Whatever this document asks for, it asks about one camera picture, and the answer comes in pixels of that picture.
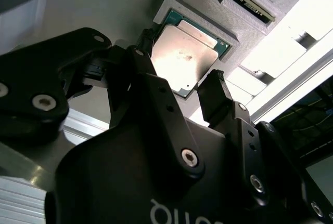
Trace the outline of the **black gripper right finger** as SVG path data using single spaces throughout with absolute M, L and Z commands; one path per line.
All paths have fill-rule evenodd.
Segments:
M 212 70 L 197 92 L 204 120 L 230 147 L 238 186 L 232 199 L 244 204 L 246 223 L 332 223 L 332 204 L 277 129 L 252 123 L 223 71 Z

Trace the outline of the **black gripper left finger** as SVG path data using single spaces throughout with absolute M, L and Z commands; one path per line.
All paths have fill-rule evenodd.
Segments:
M 101 170 L 142 155 L 162 177 L 198 180 L 205 164 L 168 82 L 150 55 L 126 49 L 92 28 L 1 56 L 1 138 L 23 146 L 57 139 L 68 101 L 84 94 L 88 79 L 108 90 L 111 124 L 71 150 L 65 162 Z

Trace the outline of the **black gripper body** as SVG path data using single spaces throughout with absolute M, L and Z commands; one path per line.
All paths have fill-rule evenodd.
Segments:
M 285 223 L 275 203 L 247 210 L 233 176 L 225 137 L 188 122 L 206 171 L 183 190 L 162 171 L 166 157 L 148 157 L 136 125 L 108 130 L 71 150 L 45 199 L 47 223 Z

